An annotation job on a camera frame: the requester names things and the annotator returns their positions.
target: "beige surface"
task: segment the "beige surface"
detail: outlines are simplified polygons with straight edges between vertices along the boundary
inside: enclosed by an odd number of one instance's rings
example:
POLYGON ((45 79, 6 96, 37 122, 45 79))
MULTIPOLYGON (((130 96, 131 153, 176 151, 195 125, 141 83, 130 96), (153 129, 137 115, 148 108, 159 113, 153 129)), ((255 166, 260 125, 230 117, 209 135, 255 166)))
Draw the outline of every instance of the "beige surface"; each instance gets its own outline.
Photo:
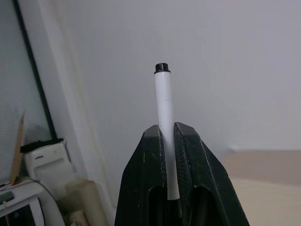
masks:
POLYGON ((300 226, 301 187, 232 181, 251 226, 300 226))
POLYGON ((69 221, 71 226, 89 226, 86 216, 82 210, 70 214, 69 221))
POLYGON ((301 186, 301 151, 239 152, 222 159, 230 178, 301 186))
POLYGON ((222 159, 251 226, 301 226, 301 152, 241 152, 222 159))

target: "white marker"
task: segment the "white marker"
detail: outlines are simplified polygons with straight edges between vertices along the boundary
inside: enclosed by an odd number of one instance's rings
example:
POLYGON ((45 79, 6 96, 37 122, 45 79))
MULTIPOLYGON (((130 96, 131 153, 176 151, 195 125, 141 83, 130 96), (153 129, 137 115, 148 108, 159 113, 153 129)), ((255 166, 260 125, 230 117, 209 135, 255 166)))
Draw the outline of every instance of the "white marker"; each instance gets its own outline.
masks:
POLYGON ((167 176, 167 199, 179 200, 179 187, 174 152, 174 115, 171 99, 171 73, 168 64, 156 65, 155 85, 159 128, 163 136, 167 176))

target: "black marker cap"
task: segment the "black marker cap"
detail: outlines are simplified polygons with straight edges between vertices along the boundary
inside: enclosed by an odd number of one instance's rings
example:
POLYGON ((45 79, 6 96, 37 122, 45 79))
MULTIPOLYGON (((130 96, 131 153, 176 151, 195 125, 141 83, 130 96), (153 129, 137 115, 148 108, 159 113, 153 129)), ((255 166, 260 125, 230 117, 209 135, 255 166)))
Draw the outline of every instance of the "black marker cap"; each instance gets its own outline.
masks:
POLYGON ((155 73, 157 73, 157 72, 170 72, 170 70, 168 69, 168 64, 167 63, 157 64, 155 73))

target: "white appliance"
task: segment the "white appliance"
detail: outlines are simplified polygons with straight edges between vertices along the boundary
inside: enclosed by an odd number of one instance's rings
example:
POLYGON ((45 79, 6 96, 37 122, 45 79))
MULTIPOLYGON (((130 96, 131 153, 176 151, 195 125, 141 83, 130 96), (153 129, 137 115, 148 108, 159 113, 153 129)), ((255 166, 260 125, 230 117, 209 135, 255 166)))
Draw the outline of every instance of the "white appliance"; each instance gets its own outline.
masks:
POLYGON ((65 185, 76 179, 64 143, 25 154, 25 165, 29 176, 39 180, 56 199, 66 195, 65 185))
POLYGON ((24 158, 29 176, 35 180, 41 180, 43 172, 55 166, 70 163, 64 143, 38 148, 25 154, 24 158))
POLYGON ((6 215, 10 226, 65 226, 55 201, 41 185, 26 180, 0 194, 8 191, 14 198, 0 204, 0 226, 7 225, 6 215))

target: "white wall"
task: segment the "white wall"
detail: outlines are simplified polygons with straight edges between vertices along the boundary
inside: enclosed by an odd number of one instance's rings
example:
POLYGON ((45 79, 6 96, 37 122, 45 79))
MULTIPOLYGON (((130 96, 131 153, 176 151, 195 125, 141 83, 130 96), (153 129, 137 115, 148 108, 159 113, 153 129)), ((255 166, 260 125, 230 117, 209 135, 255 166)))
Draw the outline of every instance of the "white wall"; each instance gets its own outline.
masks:
POLYGON ((53 13, 49 15, 45 8, 41 7, 47 2, 39 2, 23 0, 19 1, 19 5, 57 136, 66 140, 71 161, 76 166, 79 177, 86 178, 87 169, 81 155, 78 134, 75 131, 75 127, 78 125, 72 123, 74 115, 72 117, 70 115, 71 111, 76 112, 76 110, 71 108, 74 98, 70 91, 71 84, 66 82, 67 73, 65 71, 68 61, 62 60, 62 52, 65 49, 58 47, 62 47, 63 42, 60 39, 58 25, 55 20, 51 19, 51 17, 55 18, 53 6, 47 5, 47 9, 53 13))
POLYGON ((176 120, 193 126, 218 157, 301 149, 300 1, 52 3, 114 205, 126 163, 157 123, 159 62, 173 73, 176 120))

